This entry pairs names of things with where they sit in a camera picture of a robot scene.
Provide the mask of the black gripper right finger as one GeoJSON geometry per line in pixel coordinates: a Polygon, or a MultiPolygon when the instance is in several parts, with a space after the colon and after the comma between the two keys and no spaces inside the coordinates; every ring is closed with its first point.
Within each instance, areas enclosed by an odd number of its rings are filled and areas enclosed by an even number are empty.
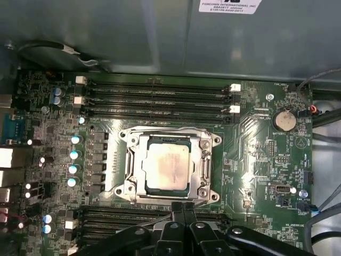
{"type": "Polygon", "coordinates": [[[184,217],[196,248],[194,255],[313,255],[243,226],[218,235],[218,230],[197,220],[194,203],[184,204],[184,217]]]}

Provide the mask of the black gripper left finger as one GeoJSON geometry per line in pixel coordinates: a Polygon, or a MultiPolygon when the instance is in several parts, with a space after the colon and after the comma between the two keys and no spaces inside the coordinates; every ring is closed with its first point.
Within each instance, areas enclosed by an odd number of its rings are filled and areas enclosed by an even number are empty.
{"type": "Polygon", "coordinates": [[[185,203],[174,202],[171,221],[152,231],[133,226],[89,247],[89,255],[183,255],[185,203]]]}

